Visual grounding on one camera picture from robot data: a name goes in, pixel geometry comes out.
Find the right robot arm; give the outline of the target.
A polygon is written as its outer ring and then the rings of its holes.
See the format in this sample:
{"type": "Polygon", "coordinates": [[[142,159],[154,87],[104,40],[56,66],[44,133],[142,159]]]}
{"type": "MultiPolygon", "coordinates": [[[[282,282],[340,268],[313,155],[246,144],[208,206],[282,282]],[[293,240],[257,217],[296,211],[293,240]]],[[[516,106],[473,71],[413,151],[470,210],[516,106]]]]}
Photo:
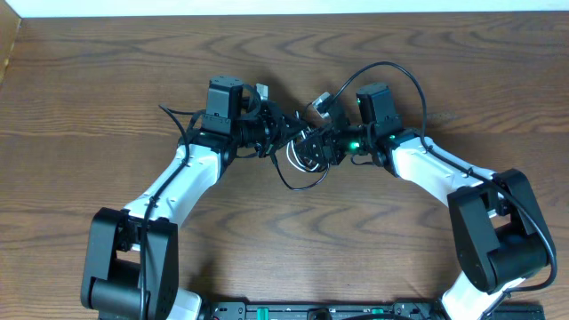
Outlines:
{"type": "Polygon", "coordinates": [[[506,306],[522,283],[545,267],[555,268],[556,248],[526,176],[476,167],[406,128],[389,87],[357,91],[362,119],[353,125],[333,95],[312,107],[326,125],[303,134],[298,157],[324,167],[346,156],[371,156],[371,164],[410,181],[445,205],[461,273],[431,308],[435,319],[538,319],[533,305],[506,306]]]}

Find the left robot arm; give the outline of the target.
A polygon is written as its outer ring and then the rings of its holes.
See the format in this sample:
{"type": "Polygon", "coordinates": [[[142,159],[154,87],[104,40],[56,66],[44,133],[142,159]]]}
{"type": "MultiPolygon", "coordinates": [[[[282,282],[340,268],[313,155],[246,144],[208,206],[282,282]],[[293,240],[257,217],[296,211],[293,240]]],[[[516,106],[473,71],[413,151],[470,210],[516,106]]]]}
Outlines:
{"type": "Polygon", "coordinates": [[[168,167],[121,210],[101,208],[90,227],[80,300],[101,319],[206,319],[203,298],[179,287],[179,229],[240,148],[272,156],[307,123],[233,76],[209,82],[168,167]]]}

